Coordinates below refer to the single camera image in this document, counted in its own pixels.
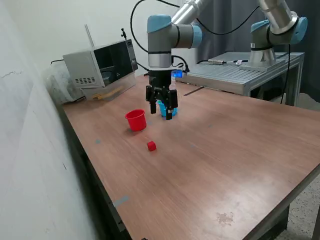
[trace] cable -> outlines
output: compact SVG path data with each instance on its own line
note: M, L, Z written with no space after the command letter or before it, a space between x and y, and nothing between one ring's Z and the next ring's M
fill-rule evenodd
M214 35L227 35L227 34L231 34L233 33L234 31L238 30L239 28L242 27L243 24L245 24L249 18L254 14L254 12L259 8L259 6L257 6L252 12L251 14L238 26L236 27L235 29L231 30L231 31L228 31L228 32L224 32L224 33L217 33L217 32L214 32L214 31L211 31L209 28L207 28L200 20L199 18L197 18L198 22L202 25L202 27L207 30L209 33L212 33Z
M138 64L140 67L142 67L142 68L143 68L144 70L146 70L147 72L150 71L150 69L146 68L145 66L141 65L140 63L137 62L136 64Z
M148 50L146 50L143 46L141 46L141 44L138 42L136 36L135 36L135 33L134 33L134 29L133 29L133 25L132 25L132 20L134 18L134 13L135 13L135 10L136 8L138 7L138 5L142 2L144 2L145 0L139 0L133 7L132 9L132 12L131 12L131 17L130 17L130 30L131 30L131 35L134 39L134 41L136 42L136 44L138 44L138 46L143 50L145 51L146 53L148 52ZM172 7L176 7L176 8L180 8L179 5L176 5L176 4L173 4L173 3L170 3L170 2L167 2L167 1L163 1L163 0L156 0L158 2L161 2L161 3L164 3L164 4L167 4L167 5L170 5Z
M174 67L174 68L183 68L184 66L185 66L185 64L183 62L179 62L177 65L172 64L172 67Z
M131 17L130 17L130 30L131 30L131 34L132 34L132 37L134 39L134 41L136 42L136 44L143 50L145 51L146 53L148 53L148 50L146 50L137 40L136 36L135 36L135 33L134 33L134 29L133 29L133 24L132 24L132 21L133 21L133 18L134 18L134 13L135 13L135 10L137 8L137 6L144 2L145 0L139 0L133 7L132 9L132 12L131 12ZM167 4L169 6L172 6L172 7L175 7L175 8L180 8L179 5L176 5L176 4L173 4L173 3L170 3L170 2L167 2L167 1L164 1L164 0L156 0L158 2L161 2L161 3L164 3L164 4ZM209 33L212 33L214 35L227 35L227 34L230 34L230 33L233 33L234 31L238 30L239 28L242 27L243 24L245 24L249 18L254 14L254 12L259 8L259 6L257 6L252 12L251 14L238 26L236 27L235 29L231 30L231 31L228 31L228 32L224 32L224 33L218 33L218 32L214 32L214 31L211 31L209 28L206 27L206 25L204 25L199 18L197 18L198 22L203 26L203 28L205 30L207 30Z
M208 63L212 63L212 64L220 64L220 65L223 65L223 64L235 64L237 63L238 61L241 61L242 63L248 63L249 61L248 60L233 60L233 61L223 61L223 60L201 60L201 61L198 61L196 64L200 64L200 63L204 63L204 62L208 62Z
M172 63L174 63L174 58L177 58L177 59L182 60L182 61L183 61L183 63L184 63L184 66L185 66L185 70L184 70L184 72L185 72L185 73L190 72L190 69L189 69L188 63L187 63L187 61L186 61L183 57L181 57L181 56L177 56L177 55L172 55L172 56L171 56L171 58L172 58Z
M50 65L51 65L51 64L53 64L53 63L55 63L55 62L62 62L62 61L64 61L64 59L60 59L60 60L53 60L53 61L50 63Z
M198 61L196 64L200 64L200 63L204 63L204 62L208 62L208 60L201 60L201 61Z
M290 72L290 54L291 54L291 45L289 44L289 50L288 50L288 69L286 71L286 76L285 76L285 82L284 82L284 87L282 90L282 97L281 97L281 103L284 101L284 96L285 96L285 92L286 92L286 88L287 88L287 83L288 83L288 79L289 79L289 72Z

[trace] black cable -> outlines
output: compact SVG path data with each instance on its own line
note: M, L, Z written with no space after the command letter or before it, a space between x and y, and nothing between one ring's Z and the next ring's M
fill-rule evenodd
M134 18L134 13L135 13L135 10L136 8L138 7L138 5L142 2L144 2L145 0L139 0L133 7L132 9L132 12L131 12L131 17L130 17L130 30L131 30L131 35L134 39L134 41L136 42L136 44L138 44L138 46L143 50L145 51L146 53L148 52L148 50L146 50L143 46L141 46L141 44L138 42L136 36L135 36L135 33L134 33L134 29L133 29L133 25L132 25L132 20ZM173 6L173 7L176 7L176 8L180 8L179 5L176 5L176 4L173 4L173 3L170 3L170 2L167 2L167 1L163 1L163 0L156 0L158 2L161 2L161 3L164 3L164 4L167 4L167 5L170 5L170 6Z
M227 35L227 34L231 34L233 33L234 31L238 30L239 28L242 27L243 24L245 24L249 18L252 16L252 14L254 14L254 12L259 8L259 6L257 6L251 13L250 15L238 26L236 27L235 29L231 30L231 31L228 31L228 32L224 32L224 33L217 33L217 32L214 32L214 31L211 31L209 28L207 28L200 20L199 18L197 18L198 22L202 25L202 27L207 30L209 33L212 33L214 35Z
M136 64L138 64L140 67L142 67L142 68L143 68L144 70L146 70L147 72L150 71L150 69L146 68L145 66L141 65L140 63L137 62Z
M134 17L134 13L135 13L135 10L137 8L137 6L144 2L145 0L139 0L133 7L132 9L132 12L131 12L131 17L130 17L130 30L131 30L131 34L132 34L132 37L134 39L134 41L136 42L136 44L143 50L145 51L146 53L148 53L148 50L146 50L143 46L141 46L141 44L138 42L136 36L135 36L135 33L134 33L134 29L133 29L133 24L132 24L132 21L133 21L133 17ZM167 4L169 6L172 6L172 7L176 7L176 8L180 8L179 5L176 5L176 4L173 4L173 3L170 3L170 2L167 2L167 1L164 1L164 0L156 0L158 2L161 2L161 3L164 3L164 4ZM200 20L199 18L197 18L198 22L204 27L205 30L207 30L209 33L212 33L214 35L227 35L227 34L230 34L230 33L233 33L234 31L238 30L239 28L242 27L243 24L245 24L249 18L254 14L254 12L259 8L259 6L257 6L252 12L251 14L238 26L236 27L235 29L229 31L229 32L224 32L224 33L217 33L217 32L214 32L214 31L211 31L209 28L207 28Z
M184 66L185 66L185 70L184 70L184 72L185 72L185 73L190 72L190 69L189 69L188 63L187 63L187 61L186 61L183 57L181 57L181 56L177 56L177 55L172 55L172 56L171 56L171 58L172 58L172 63L174 63L174 58L177 58L177 59L182 60L182 61L183 61L183 63L184 63Z
M183 62L179 62L177 65L173 65L172 64L172 67L174 67L174 68L183 68L184 67L184 63Z
M200 64L200 63L204 63L204 62L208 62L208 60L201 60L201 61L198 61L196 64Z
M51 65L51 64L53 64L53 63L55 63L55 62L62 62L62 61L64 61L64 59L60 59L60 60L53 60L53 61L50 63L50 65Z
M282 90L282 97L281 97L281 103L284 101L284 96L285 96L285 92L286 92L286 88L287 88L287 83L288 83L288 79L289 79L289 72L290 72L290 54L291 54L291 45L289 44L289 50L288 50L288 69L286 71L286 77L285 77L285 82L284 82L284 87Z

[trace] metal table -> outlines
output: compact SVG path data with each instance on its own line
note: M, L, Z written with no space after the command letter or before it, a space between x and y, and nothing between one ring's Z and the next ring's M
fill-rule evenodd
M266 72L243 70L240 69L239 65L235 64L217 65L203 62L191 67L188 75L182 78L182 82L250 97L252 90L287 72L288 54L285 54L285 52L276 53L279 60L283 59L285 61ZM247 60L249 58L249 52L226 52L213 59L233 61ZM296 106L298 103L304 58L305 54L301 52L290 54L290 74L286 89L286 105Z

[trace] gray tape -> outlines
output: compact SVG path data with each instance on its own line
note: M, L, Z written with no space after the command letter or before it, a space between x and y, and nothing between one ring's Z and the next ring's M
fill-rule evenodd
M129 201L129 197L128 197L128 196L124 196L123 198L115 201L115 202L113 203L113 206L114 206L115 208L117 208L117 207L119 207L121 204L125 203L126 201Z

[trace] blue cup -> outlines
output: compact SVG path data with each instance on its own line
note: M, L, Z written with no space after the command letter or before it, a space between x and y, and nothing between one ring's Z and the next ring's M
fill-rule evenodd
M163 102L160 101L160 100L158 100L157 103L158 103L158 105L159 105L159 107L160 107L161 116L162 116L162 117L166 117L166 116L167 116L167 112L166 112L166 107L165 107L165 105L164 105ZM178 108L173 109L172 117L175 116L175 115L177 115L177 113L178 113Z

